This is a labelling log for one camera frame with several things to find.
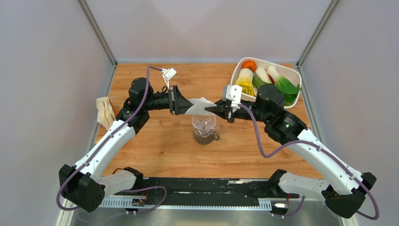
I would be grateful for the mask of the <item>white paper coffee filter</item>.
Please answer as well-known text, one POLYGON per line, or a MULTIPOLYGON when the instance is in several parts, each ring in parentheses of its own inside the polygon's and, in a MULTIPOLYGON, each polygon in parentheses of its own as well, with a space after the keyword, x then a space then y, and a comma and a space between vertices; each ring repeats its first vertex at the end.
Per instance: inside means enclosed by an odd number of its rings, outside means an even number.
POLYGON ((214 113, 205 110, 207 107, 216 106, 215 103, 207 100, 206 98, 191 98, 188 101, 192 104, 192 106, 187 109, 187 111, 184 113, 185 115, 215 115, 214 113))

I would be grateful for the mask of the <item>clear glass dripper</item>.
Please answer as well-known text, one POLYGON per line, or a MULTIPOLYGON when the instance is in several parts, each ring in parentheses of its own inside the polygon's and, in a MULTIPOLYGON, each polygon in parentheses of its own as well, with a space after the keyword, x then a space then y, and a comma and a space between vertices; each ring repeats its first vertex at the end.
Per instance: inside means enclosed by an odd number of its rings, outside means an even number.
POLYGON ((215 115, 193 115, 192 125, 194 127, 194 133, 201 137, 208 137, 219 129, 215 115))

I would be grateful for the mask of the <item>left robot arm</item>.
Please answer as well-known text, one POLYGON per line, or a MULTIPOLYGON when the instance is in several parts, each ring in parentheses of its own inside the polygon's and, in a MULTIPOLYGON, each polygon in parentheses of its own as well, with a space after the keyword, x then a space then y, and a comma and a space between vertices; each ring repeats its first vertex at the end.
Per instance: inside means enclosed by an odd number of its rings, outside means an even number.
POLYGON ((132 195, 140 194, 144 189, 142 173, 126 167, 118 173, 103 176, 104 170, 149 120, 149 111, 169 109, 172 114, 180 115, 193 106, 176 85, 155 93, 145 77, 134 79, 128 92, 123 108, 100 141, 73 166, 65 164, 59 170, 60 189, 56 203, 60 209, 71 211, 60 203, 61 197, 74 203, 74 210, 82 208, 93 212, 110 195, 125 190, 132 195))

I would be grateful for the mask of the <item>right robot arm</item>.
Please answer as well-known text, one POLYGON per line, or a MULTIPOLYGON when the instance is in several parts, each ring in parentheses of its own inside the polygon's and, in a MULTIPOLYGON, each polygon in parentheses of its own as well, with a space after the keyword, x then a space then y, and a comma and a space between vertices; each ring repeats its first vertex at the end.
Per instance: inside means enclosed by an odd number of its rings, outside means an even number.
POLYGON ((297 194, 303 198, 323 201, 336 215, 351 218, 360 213, 376 177, 352 168, 332 153, 296 115, 284 108, 285 96, 272 85, 262 85, 254 102, 241 99, 238 85, 227 85, 221 100, 206 111, 233 123, 235 119, 251 120, 256 126, 265 124, 265 133, 280 143, 281 149, 290 148, 304 158, 321 175, 321 179, 302 177, 278 169, 270 177, 271 195, 297 194))

